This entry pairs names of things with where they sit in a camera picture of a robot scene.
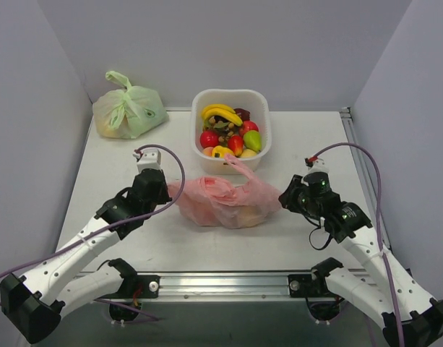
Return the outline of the pink plastic bag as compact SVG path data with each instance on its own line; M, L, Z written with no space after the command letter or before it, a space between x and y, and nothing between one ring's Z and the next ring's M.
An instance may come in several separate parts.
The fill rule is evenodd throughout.
M236 229L257 226L282 209L278 189L258 178L233 155L228 155L225 163L247 178L247 182L234 186L219 176L187 179L179 197L176 195L181 183L168 184L169 195L176 200L182 216L198 226Z

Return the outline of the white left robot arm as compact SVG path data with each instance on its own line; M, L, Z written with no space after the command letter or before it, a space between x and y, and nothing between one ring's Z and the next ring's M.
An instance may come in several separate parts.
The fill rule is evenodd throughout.
M158 205L171 201L160 168L145 168L130 187L107 200L87 225L51 259L0 282L3 314L34 344L48 337L70 312L110 294L130 297L139 288L137 271L121 258L86 276L78 274L102 252L127 237Z

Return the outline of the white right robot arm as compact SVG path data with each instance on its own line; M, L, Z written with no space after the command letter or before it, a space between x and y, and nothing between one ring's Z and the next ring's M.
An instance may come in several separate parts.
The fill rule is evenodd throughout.
M435 299L388 248L378 245L369 217L332 191L327 173L293 176L279 201L292 213L323 222L324 230L374 282L370 286L330 257L311 269L314 293L344 298L381 328L390 346L430 346L443 336L443 299Z

